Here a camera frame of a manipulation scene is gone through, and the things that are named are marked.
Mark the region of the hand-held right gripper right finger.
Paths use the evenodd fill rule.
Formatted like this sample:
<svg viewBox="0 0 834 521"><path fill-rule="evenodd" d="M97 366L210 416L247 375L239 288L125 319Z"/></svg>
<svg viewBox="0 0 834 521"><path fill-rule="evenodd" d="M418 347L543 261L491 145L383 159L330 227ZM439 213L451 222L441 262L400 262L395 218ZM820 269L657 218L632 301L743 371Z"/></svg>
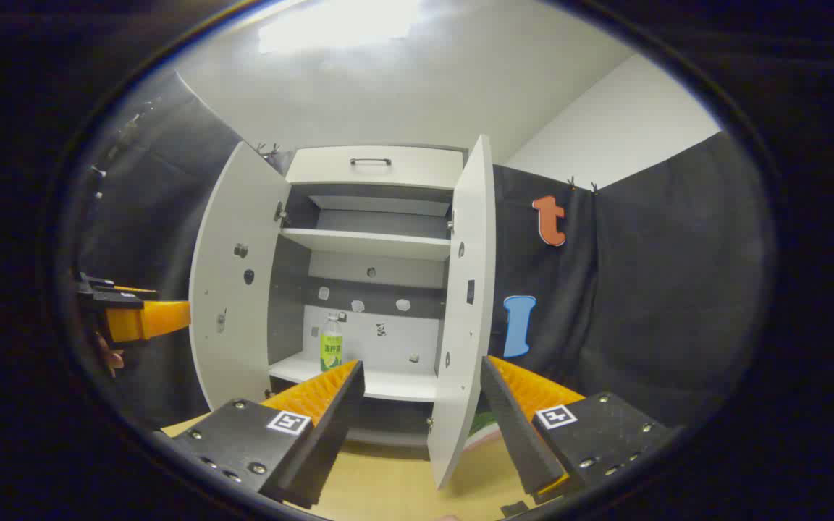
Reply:
<svg viewBox="0 0 834 521"><path fill-rule="evenodd" d="M537 504L597 487L681 434L608 391L590 396L493 356L482 392L523 490Z"/></svg>

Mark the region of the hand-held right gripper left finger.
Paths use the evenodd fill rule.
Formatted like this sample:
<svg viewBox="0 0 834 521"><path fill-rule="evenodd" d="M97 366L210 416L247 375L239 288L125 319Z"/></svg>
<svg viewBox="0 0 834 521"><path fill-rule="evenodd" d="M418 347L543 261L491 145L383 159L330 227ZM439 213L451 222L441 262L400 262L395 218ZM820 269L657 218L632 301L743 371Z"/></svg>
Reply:
<svg viewBox="0 0 834 521"><path fill-rule="evenodd" d="M229 400L171 445L249 494L310 508L320 501L364 391L363 363L351 360L263 402Z"/></svg>

